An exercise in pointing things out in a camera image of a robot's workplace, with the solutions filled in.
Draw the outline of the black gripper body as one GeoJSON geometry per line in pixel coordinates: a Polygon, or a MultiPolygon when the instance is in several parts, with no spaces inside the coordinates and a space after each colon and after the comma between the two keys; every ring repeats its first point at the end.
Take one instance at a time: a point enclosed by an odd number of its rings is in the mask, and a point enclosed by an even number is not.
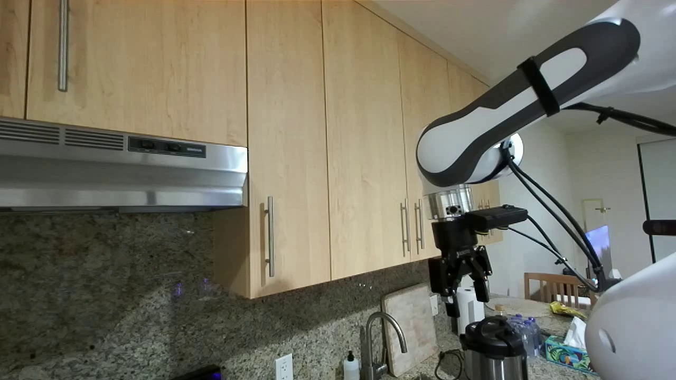
{"type": "Polygon", "coordinates": [[[449,280],[456,291],[463,277],[471,277],[476,266],[493,270],[487,247],[477,242],[477,233],[468,222],[434,222],[434,235],[443,250],[440,257],[429,261],[436,294],[443,294],[443,280],[449,280]]]}

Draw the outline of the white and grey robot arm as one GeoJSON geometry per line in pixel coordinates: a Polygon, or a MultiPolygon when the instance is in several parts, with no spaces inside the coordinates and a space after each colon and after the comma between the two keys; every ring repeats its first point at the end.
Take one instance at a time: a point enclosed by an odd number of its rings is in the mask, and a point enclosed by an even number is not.
{"type": "MultiPolygon", "coordinates": [[[[519,207],[473,210],[465,187],[515,167],[528,125],[562,109],[670,134],[672,125],[612,107],[612,95],[670,88],[676,67],[676,0],[618,0],[583,28],[528,56],[513,73],[454,114],[434,119],[417,140],[417,165],[434,210],[443,256],[437,284],[452,296],[469,277],[487,288],[491,263],[476,235],[527,218],[519,207]]],[[[676,380],[676,259],[662,259],[620,283],[605,280],[585,329],[591,365],[607,380],[676,380]]]]}

